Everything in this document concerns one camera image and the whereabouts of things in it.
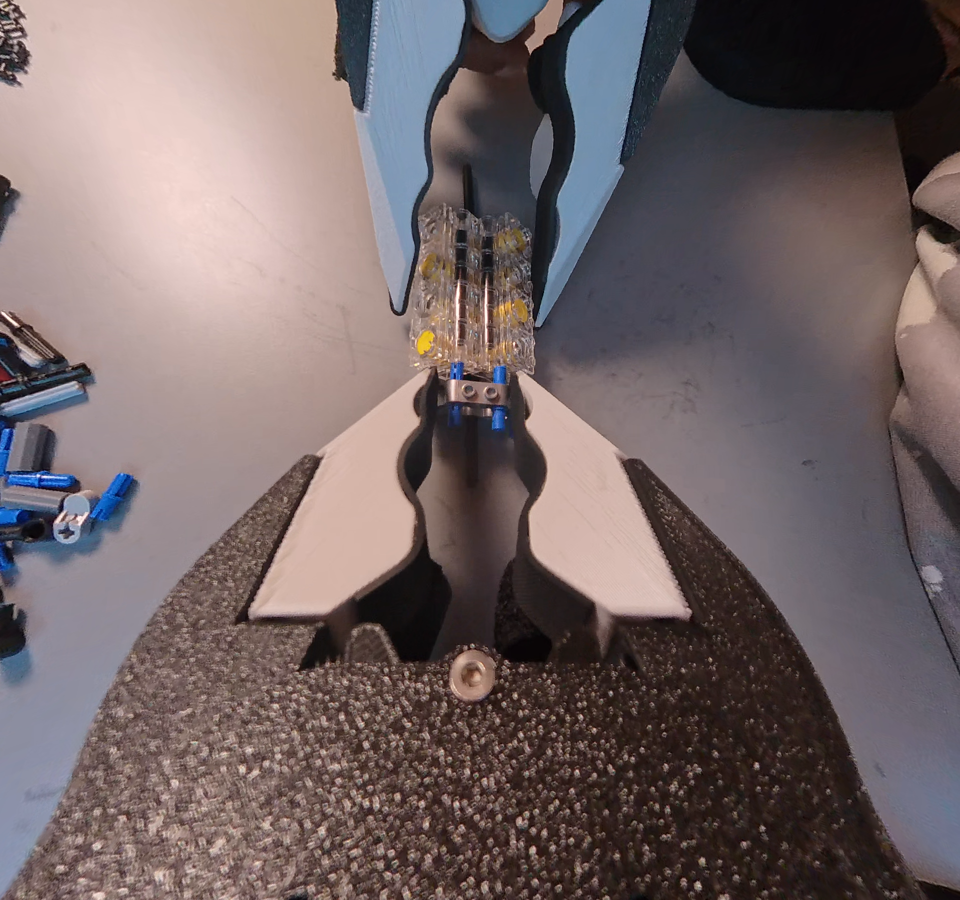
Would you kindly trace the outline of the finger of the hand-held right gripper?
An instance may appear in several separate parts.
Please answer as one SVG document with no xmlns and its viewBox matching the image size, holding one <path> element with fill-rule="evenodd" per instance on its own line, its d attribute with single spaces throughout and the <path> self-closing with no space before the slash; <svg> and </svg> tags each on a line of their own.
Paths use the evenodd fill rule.
<svg viewBox="0 0 960 900">
<path fill-rule="evenodd" d="M 540 327 L 623 174 L 652 0 L 599 0 L 565 19 L 538 52 L 539 98 L 552 149 L 533 240 L 534 323 Z"/>
<path fill-rule="evenodd" d="M 465 0 L 372 0 L 366 99 L 354 114 L 391 309 L 407 306 L 418 211 L 432 177 L 430 127 L 463 53 Z"/>
</svg>

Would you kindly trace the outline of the pile of mixed building parts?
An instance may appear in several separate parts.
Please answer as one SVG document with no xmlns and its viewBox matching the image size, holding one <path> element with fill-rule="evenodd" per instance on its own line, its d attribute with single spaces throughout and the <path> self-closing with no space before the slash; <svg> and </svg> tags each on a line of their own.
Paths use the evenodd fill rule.
<svg viewBox="0 0 960 900">
<path fill-rule="evenodd" d="M 1 311 L 1 574 L 18 546 L 78 544 L 118 514 L 136 484 L 116 474 L 102 491 L 51 468 L 53 430 L 37 416 L 84 400 L 94 375 L 72 362 L 12 311 Z"/>
</svg>

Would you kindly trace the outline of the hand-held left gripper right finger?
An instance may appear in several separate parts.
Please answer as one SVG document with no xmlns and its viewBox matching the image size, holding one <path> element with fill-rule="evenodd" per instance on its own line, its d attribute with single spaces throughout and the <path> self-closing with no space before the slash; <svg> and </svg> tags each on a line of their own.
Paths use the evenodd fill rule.
<svg viewBox="0 0 960 900">
<path fill-rule="evenodd" d="M 529 498 L 512 581 L 552 659 L 598 662 L 621 627 L 690 622 L 665 530 L 626 456 L 534 379 L 512 381 L 515 461 Z"/>
</svg>

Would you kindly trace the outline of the grey beam frame with holes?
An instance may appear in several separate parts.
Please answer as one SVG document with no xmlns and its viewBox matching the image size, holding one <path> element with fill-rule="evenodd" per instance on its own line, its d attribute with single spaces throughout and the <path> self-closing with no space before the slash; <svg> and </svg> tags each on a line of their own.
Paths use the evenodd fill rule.
<svg viewBox="0 0 960 900">
<path fill-rule="evenodd" d="M 494 404 L 492 403 L 494 383 L 492 381 L 464 378 L 461 382 L 462 413 L 478 417 L 491 417 Z"/>
</svg>

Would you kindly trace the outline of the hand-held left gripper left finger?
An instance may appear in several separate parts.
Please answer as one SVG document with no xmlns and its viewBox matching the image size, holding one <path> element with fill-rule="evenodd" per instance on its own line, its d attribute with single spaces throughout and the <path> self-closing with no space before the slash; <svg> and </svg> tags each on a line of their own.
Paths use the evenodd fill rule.
<svg viewBox="0 0 960 900">
<path fill-rule="evenodd" d="M 319 452 L 318 468 L 247 606 L 255 621 L 380 625 L 402 658 L 439 633 L 439 567 L 417 489 L 431 466 L 439 381 L 418 374 Z"/>
</svg>

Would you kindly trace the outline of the black office chair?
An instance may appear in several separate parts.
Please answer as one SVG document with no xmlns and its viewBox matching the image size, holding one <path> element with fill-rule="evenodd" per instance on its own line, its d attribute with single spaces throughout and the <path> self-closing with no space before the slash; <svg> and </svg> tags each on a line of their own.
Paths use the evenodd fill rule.
<svg viewBox="0 0 960 900">
<path fill-rule="evenodd" d="M 949 1 L 697 0 L 684 49 L 715 89 L 749 104 L 895 111 L 956 66 Z"/>
</svg>

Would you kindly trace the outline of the person's right hand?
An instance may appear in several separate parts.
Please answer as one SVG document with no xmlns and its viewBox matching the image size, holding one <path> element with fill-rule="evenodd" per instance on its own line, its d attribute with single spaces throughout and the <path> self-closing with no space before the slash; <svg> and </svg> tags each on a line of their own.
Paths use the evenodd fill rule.
<svg viewBox="0 0 960 900">
<path fill-rule="evenodd" d="M 486 76 L 524 76 L 530 59 L 527 40 L 517 36 L 494 42 L 476 29 L 471 31 L 461 66 Z"/>
</svg>

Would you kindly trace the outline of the pile of black pins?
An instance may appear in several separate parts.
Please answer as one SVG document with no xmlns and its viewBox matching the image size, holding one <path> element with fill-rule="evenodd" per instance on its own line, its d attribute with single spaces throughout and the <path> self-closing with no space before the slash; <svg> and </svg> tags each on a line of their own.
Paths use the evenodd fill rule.
<svg viewBox="0 0 960 900">
<path fill-rule="evenodd" d="M 1 0 L 1 82 L 15 87 L 31 61 L 24 20 L 15 0 Z"/>
</svg>

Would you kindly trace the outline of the clear block with yellow pistons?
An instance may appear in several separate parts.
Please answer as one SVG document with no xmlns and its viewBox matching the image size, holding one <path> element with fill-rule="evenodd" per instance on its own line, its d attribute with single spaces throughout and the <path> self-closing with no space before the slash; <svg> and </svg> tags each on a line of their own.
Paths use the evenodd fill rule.
<svg viewBox="0 0 960 900">
<path fill-rule="evenodd" d="M 419 220 L 411 294 L 412 363 L 441 378 L 461 364 L 532 375 L 535 340 L 531 234 L 510 214 L 476 217 L 442 206 Z"/>
</svg>

